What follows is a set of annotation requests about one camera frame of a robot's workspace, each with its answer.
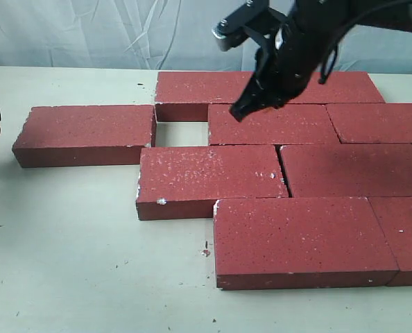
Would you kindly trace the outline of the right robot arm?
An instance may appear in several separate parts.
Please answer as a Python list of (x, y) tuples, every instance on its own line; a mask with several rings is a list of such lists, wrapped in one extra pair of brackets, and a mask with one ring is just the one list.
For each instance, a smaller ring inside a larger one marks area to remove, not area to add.
[(224, 51), (248, 38), (259, 45), (255, 70), (230, 114), (242, 121), (284, 106), (306, 90), (316, 69), (325, 84), (341, 40), (356, 25), (412, 33), (412, 1), (294, 1), (287, 14), (268, 1), (247, 1), (216, 27)]

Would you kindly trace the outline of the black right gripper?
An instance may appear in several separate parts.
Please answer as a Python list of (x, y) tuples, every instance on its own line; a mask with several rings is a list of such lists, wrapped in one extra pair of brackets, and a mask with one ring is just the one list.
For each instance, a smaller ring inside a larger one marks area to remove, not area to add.
[(276, 34), (266, 39), (256, 52), (256, 67), (251, 83), (230, 106), (230, 114), (242, 122), (252, 113), (282, 107), (298, 97), (312, 73), (323, 60), (331, 42), (331, 31), (318, 26), (300, 26), (289, 20)]

